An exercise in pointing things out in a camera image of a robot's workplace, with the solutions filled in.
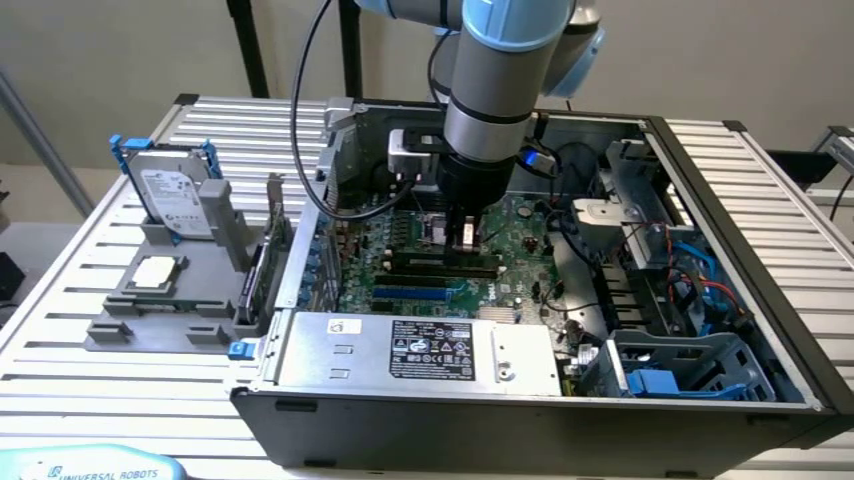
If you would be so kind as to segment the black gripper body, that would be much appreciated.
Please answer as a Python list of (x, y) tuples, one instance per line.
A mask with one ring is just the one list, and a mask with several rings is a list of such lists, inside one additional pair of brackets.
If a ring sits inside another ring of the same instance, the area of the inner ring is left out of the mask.
[(442, 156), (436, 185), (452, 207), (466, 215), (480, 215), (504, 196), (514, 168), (512, 157), (480, 162), (456, 154)]

